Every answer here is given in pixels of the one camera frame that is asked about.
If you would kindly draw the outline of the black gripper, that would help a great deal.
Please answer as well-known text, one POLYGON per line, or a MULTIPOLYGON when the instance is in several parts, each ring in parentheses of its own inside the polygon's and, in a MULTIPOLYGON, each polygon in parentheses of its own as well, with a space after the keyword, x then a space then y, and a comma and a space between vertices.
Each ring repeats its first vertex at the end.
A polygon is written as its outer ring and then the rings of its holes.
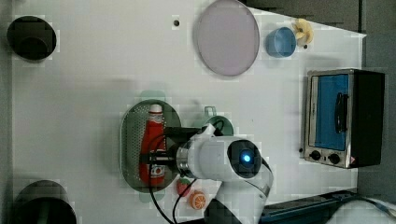
POLYGON ((200 128, 167 127, 161 134, 147 140, 147 152, 140 153, 139 162, 176 167, 178 149, 201 132, 200 128))

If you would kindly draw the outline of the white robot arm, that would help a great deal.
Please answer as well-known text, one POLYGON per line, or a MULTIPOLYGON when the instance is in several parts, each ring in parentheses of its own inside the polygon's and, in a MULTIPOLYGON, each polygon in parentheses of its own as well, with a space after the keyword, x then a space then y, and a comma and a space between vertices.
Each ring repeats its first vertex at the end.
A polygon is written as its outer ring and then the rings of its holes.
POLYGON ((259 224, 273 173, 251 141, 223 135, 212 124, 167 127, 139 155, 147 165, 163 165, 193 179, 219 181, 204 212, 205 224, 259 224))

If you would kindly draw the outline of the black robot base upper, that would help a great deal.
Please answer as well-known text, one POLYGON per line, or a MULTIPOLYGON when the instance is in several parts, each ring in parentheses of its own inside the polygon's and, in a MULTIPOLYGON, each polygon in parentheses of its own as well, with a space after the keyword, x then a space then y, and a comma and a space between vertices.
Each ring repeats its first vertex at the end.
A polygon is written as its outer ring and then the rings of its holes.
POLYGON ((22 16, 8 26, 7 42, 23 59, 42 61, 55 51, 57 36, 47 21, 35 16, 22 16))

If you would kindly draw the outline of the black robot base lower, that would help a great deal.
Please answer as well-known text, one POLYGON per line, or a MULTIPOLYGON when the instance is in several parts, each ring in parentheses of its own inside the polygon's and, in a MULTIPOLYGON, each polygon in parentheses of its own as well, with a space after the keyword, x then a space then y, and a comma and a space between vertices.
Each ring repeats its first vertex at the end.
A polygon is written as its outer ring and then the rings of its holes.
POLYGON ((10 224, 78 224, 78 219, 64 187, 51 180, 39 180, 18 194, 10 224))

